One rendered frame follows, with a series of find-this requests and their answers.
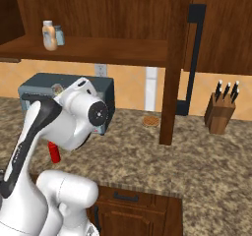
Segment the open wooden cabinet door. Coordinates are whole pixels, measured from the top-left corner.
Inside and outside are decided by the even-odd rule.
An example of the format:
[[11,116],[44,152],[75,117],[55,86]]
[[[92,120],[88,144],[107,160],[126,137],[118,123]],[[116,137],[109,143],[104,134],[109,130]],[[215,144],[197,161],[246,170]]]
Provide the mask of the open wooden cabinet door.
[[159,132],[159,143],[166,146],[172,143],[190,2],[191,0],[168,0],[167,54]]

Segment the clear glass shaker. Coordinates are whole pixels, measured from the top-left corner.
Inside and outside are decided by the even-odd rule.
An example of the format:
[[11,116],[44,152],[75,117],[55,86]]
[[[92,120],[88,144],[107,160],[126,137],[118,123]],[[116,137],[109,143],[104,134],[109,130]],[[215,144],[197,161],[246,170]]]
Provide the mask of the clear glass shaker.
[[60,94],[64,88],[60,85],[60,84],[54,84],[52,87],[52,92],[54,96],[57,96],[58,94]]

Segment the red condiment bottle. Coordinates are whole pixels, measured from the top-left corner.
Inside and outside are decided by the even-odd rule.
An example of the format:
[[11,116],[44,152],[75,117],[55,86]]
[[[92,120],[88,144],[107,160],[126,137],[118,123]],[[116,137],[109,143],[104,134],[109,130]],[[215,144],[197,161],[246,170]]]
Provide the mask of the red condiment bottle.
[[53,163],[58,163],[61,160],[58,146],[56,144],[52,143],[52,142],[48,142],[47,146],[48,146],[48,149],[49,149],[49,152],[50,152],[51,161]]

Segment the blue-grey shaker grey lid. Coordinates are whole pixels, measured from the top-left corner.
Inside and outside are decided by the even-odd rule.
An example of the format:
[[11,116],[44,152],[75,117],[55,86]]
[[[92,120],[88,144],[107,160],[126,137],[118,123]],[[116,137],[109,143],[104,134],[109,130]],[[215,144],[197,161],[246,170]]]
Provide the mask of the blue-grey shaker grey lid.
[[63,30],[61,29],[60,26],[55,26],[54,29],[55,29],[57,45],[58,46],[64,45],[65,44],[65,37],[64,37]]

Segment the beige condiment bottle white cap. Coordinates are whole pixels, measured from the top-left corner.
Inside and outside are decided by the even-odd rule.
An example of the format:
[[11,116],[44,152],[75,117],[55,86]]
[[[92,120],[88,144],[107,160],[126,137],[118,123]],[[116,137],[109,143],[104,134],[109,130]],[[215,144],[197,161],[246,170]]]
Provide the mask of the beige condiment bottle white cap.
[[43,45],[46,50],[54,51],[57,49],[55,28],[51,21],[44,21],[42,26]]

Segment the wooden base cabinet door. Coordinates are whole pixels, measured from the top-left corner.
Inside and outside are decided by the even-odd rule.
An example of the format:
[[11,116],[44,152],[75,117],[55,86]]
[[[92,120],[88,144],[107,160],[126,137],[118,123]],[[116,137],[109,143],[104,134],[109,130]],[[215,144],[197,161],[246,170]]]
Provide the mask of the wooden base cabinet door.
[[[95,225],[94,207],[88,210]],[[98,206],[100,236],[163,236],[166,213],[135,212],[133,210]]]

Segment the dark grey toaster oven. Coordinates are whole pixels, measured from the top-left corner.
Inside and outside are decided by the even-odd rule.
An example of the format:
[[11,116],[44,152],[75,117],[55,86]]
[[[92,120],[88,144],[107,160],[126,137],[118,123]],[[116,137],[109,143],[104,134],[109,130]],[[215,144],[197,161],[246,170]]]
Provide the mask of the dark grey toaster oven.
[[[32,100],[23,97],[24,93],[52,96],[53,91],[51,87],[53,85],[60,84],[63,89],[66,89],[79,78],[80,76],[78,75],[67,74],[37,73],[33,75],[18,88],[23,113],[26,113],[32,104]],[[106,122],[102,126],[94,128],[94,133],[104,135],[115,112],[114,80],[108,77],[91,76],[87,76],[87,79],[94,86],[97,95],[108,107],[108,117]]]

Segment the wooden knife block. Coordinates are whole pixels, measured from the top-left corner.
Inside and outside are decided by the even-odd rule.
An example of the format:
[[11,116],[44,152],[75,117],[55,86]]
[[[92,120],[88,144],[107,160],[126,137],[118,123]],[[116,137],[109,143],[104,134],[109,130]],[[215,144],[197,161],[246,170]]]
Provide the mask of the wooden knife block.
[[230,94],[225,98],[215,98],[212,93],[204,116],[205,126],[211,134],[223,135],[225,128],[235,110],[235,104],[231,102]]

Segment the wooden drawer front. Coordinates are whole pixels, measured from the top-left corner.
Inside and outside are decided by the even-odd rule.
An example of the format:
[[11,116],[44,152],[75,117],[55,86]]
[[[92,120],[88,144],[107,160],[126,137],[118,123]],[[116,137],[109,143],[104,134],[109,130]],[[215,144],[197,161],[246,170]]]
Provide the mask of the wooden drawer front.
[[[99,196],[95,203],[97,206],[118,207],[119,209],[133,210],[135,212],[182,213],[182,202],[174,197],[103,186],[99,186],[98,190]],[[138,195],[139,200],[136,203],[117,200],[113,198],[114,192],[127,197]]]

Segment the white wall outlet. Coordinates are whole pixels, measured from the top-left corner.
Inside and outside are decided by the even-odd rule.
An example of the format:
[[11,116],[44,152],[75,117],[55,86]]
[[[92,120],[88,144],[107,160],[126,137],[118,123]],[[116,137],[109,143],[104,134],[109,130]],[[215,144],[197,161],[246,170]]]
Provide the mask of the white wall outlet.
[[94,72],[97,77],[106,77],[107,76],[107,66],[105,64],[95,64]]

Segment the open wooden wall cabinet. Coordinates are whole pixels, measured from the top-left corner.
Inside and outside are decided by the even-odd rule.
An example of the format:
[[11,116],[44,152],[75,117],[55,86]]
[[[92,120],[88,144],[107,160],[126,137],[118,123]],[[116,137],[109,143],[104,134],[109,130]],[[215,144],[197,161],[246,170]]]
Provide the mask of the open wooden wall cabinet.
[[[0,58],[165,67],[168,0],[0,0]],[[42,26],[65,44],[48,51]]]

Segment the closed wooden wall cabinet door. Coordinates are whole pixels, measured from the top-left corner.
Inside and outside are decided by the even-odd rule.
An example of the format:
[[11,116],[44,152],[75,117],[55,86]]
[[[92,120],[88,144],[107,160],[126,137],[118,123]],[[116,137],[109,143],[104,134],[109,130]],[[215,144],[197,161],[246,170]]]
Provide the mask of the closed wooden wall cabinet door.
[[206,4],[197,72],[252,76],[252,0],[193,0]]

